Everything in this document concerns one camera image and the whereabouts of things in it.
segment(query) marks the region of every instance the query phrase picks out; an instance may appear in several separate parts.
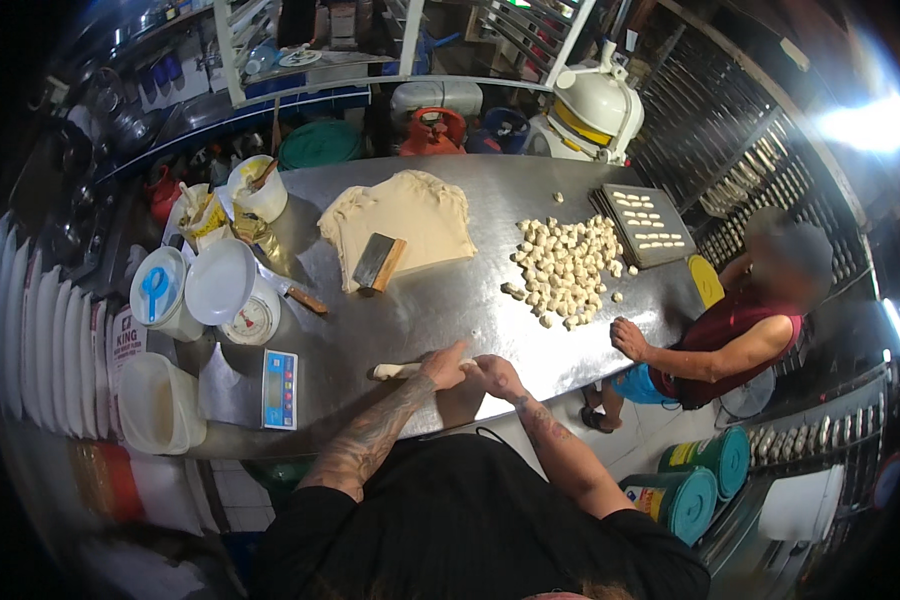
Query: black t-shirt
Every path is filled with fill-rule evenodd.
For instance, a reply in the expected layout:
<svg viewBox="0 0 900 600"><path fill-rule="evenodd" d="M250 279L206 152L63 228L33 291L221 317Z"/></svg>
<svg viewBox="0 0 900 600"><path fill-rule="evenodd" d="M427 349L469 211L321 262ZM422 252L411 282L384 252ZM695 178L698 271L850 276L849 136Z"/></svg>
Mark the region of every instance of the black t-shirt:
<svg viewBox="0 0 900 600"><path fill-rule="evenodd" d="M694 552L638 510L600 520L477 435L397 443L363 488L295 491L261 539L256 598L525 598L584 582L706 598Z"/></svg>

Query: red gas cylinder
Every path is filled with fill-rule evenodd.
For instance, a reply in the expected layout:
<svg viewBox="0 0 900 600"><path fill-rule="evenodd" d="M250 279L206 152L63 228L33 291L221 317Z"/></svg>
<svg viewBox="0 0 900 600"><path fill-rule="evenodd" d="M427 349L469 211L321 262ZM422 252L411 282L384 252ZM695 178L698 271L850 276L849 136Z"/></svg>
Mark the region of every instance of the red gas cylinder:
<svg viewBox="0 0 900 600"><path fill-rule="evenodd" d="M423 115L440 115L434 124L423 122ZM464 134L467 121L449 108L420 108L409 121L409 138L400 146L400 156L413 155L465 155Z"/></svg>
<svg viewBox="0 0 900 600"><path fill-rule="evenodd" d="M167 225L170 209L180 198L180 181L170 174L167 165L160 165L160 180L154 185L144 185L144 191L150 198L150 214L161 227Z"/></svg>

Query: stainless steel table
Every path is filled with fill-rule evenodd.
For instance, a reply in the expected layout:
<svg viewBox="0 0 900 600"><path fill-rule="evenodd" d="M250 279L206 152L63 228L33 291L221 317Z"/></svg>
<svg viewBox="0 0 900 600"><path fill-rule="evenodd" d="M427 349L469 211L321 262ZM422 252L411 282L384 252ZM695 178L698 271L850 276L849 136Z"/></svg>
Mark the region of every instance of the stainless steel table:
<svg viewBox="0 0 900 600"><path fill-rule="evenodd" d="M317 220L349 186L374 186L404 169L427 171L463 189L469 201L470 236L479 251L472 260L397 277L382 295L344 294L336 250L321 238ZM291 301L284 306L278 332L266 345L300 357L301 430L263 431L211 421L206 440L191 450L192 456L264 458L314 451L359 411L395 389L395 382L368 379L375 365L413 362L457 339L469 341L469 354L504 356L516 366L528 390L549 399L632 364L611 345L610 323L615 317L634 321L651 344L668 346L704 311L684 261L641 271L636 277L624 272L617 279L605 272L608 290L602 310L592 323L573 332L559 322L545 329L530 306L501 293L502 283L523 282L520 268L509 259L522 239L517 221L549 216L567 223L587 219L594 214L588 191L604 183L639 185L631 169L473 154L375 158L281 176L289 200L273 228L287 252L281 264L272 267L330 307L330 314L321 318ZM564 203L553 200L555 192L563 194ZM612 302L612 292L622 293L623 301ZM199 342L177 349L181 367L192 373L200 363L207 364L211 351ZM233 346L223 351L243 354L244 362L260 355L259 349ZM206 368L204 377L212 377ZM438 394L435 403L418 411L402 437L512 410L502 400L484 399L481 391L459 387ZM211 419L234 411L259 413L259 393L236 396L240 397L204 403L201 411Z"/></svg>

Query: person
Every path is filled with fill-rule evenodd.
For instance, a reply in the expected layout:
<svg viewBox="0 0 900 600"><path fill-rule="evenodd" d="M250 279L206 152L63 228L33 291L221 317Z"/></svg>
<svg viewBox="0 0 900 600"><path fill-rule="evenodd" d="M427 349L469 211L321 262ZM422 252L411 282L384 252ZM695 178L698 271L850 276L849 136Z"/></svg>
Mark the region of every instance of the person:
<svg viewBox="0 0 900 600"><path fill-rule="evenodd" d="M604 433L620 428L624 399L673 410L701 408L792 349L802 315L829 289L833 248L827 234L808 222L777 222L748 234L747 247L720 273L723 298L673 347L651 345L632 321L614 319L610 341L638 364L603 378L599 391L583 388L584 425ZM604 414L594 410L601 404Z"/></svg>
<svg viewBox="0 0 900 600"><path fill-rule="evenodd" d="M464 371L464 348L432 353L320 451L260 540L251 597L706 598L694 552L635 509L507 360L478 356ZM465 378L513 405L550 483L484 436L395 443Z"/></svg>

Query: baking tray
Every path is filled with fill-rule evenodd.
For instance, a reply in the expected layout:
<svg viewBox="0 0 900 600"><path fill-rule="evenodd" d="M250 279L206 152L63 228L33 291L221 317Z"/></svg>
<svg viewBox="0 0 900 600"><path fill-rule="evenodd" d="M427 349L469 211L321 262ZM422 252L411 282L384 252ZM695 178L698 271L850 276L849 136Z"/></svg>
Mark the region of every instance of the baking tray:
<svg viewBox="0 0 900 600"><path fill-rule="evenodd" d="M649 197L653 207L645 208L624 206L617 202L619 198L613 196L613 192L624 194L624 196L637 196L643 198ZM617 225L617 241L624 247L624 258L626 263L636 265L639 269L649 269L657 265L666 264L675 260L690 257L697 253L697 245L694 244L690 232L684 224L684 220L677 213L674 201L666 191L655 189L653 187L637 187L635 185L618 185L616 183L605 183L603 186L590 192L590 204L604 217L611 217ZM636 219L636 217L625 216L624 211L656 213L659 218L655 221L663 224L662 227L643 224L629 224L628 222ZM638 219L640 221L648 221L650 219ZM637 239L636 234L677 234L678 240L673 239ZM654 242L680 241L685 246L660 246L640 248L640 244L652 244Z"/></svg>

